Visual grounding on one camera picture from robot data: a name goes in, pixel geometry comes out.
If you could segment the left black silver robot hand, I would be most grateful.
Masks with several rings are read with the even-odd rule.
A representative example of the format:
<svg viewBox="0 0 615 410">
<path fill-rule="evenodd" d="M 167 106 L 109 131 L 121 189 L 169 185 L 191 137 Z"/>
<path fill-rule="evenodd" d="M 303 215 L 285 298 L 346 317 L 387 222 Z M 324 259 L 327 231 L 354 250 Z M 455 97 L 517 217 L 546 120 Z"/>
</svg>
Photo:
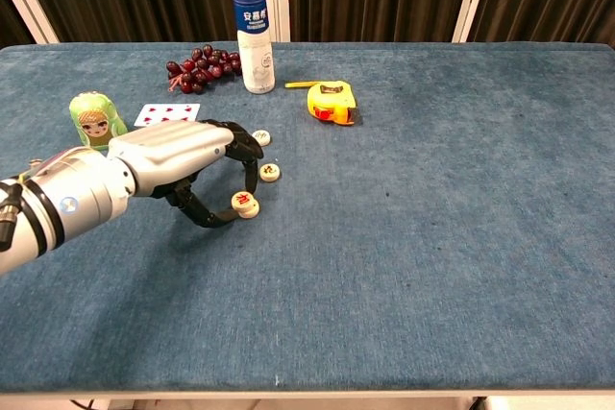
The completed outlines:
<svg viewBox="0 0 615 410">
<path fill-rule="evenodd" d="M 107 158 L 128 167 L 137 197 L 164 198 L 195 225 L 206 229 L 221 228 L 239 217 L 232 208 L 218 213 L 208 210 L 191 191 L 199 173 L 222 157 L 242 163 L 245 190 L 255 192 L 263 151 L 257 140 L 235 122 L 162 121 L 116 137 L 107 154 Z"/>
</svg>

